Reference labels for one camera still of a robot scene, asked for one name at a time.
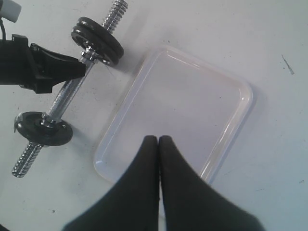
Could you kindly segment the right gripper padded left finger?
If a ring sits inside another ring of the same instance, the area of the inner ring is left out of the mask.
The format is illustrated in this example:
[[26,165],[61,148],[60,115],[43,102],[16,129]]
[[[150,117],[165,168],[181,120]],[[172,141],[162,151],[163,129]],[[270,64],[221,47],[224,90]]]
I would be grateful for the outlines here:
[[65,231],[156,231],[159,209],[158,142],[145,136],[117,183]]

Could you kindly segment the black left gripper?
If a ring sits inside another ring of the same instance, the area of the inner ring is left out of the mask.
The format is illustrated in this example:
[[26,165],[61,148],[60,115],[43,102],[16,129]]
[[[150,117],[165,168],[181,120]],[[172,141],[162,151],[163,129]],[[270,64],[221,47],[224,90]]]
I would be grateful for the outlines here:
[[[16,23],[22,6],[13,0],[0,0],[0,17]],[[84,77],[86,65],[77,58],[55,53],[28,38],[12,35],[0,41],[0,84],[20,85],[36,94],[52,93],[62,82]]]

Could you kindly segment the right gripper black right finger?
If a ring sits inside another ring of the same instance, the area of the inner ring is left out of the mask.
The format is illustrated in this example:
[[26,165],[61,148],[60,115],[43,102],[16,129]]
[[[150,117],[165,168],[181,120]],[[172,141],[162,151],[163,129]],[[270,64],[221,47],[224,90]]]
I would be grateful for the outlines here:
[[159,164],[168,231],[262,231],[261,222],[206,184],[170,136],[159,139]]

